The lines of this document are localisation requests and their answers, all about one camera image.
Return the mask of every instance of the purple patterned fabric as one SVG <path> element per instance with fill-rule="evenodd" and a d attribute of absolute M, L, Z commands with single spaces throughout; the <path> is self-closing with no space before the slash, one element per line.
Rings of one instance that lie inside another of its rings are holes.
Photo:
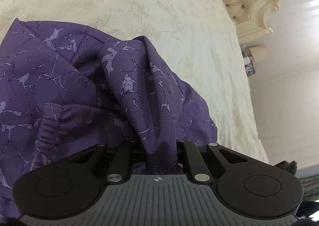
<path fill-rule="evenodd" d="M 140 139 L 154 173 L 178 169 L 176 140 L 216 142 L 206 102 L 144 36 L 16 19 L 0 45 L 0 218 L 15 181 L 94 144 Z"/>

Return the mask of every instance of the cream bedspread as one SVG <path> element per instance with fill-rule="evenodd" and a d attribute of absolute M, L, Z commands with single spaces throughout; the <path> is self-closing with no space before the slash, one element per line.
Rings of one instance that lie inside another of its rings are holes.
<path fill-rule="evenodd" d="M 207 101 L 218 142 L 268 161 L 235 26 L 221 0 L 0 0 L 0 13 L 0 42 L 15 18 L 81 23 L 122 40 L 146 35 Z"/>

